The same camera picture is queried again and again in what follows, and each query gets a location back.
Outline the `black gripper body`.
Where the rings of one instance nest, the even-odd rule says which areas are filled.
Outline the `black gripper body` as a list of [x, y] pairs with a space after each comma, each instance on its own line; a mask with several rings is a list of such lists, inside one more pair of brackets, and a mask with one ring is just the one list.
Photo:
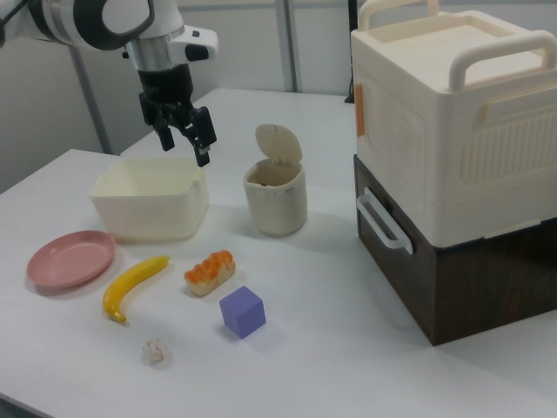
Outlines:
[[157, 118], [175, 127], [191, 125], [193, 84], [188, 64], [164, 71], [139, 71], [138, 75], [143, 88], [139, 100], [147, 125], [154, 126]]

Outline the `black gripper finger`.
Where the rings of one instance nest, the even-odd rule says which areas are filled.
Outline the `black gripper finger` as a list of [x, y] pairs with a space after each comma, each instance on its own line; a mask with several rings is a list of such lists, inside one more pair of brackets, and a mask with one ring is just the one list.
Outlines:
[[217, 136], [207, 107], [177, 109], [176, 128], [190, 142], [197, 164], [204, 167], [210, 163], [209, 150], [217, 142]]
[[146, 116], [146, 123], [157, 133], [162, 149], [165, 152], [168, 152], [175, 146], [169, 123], [162, 110], [151, 107]]

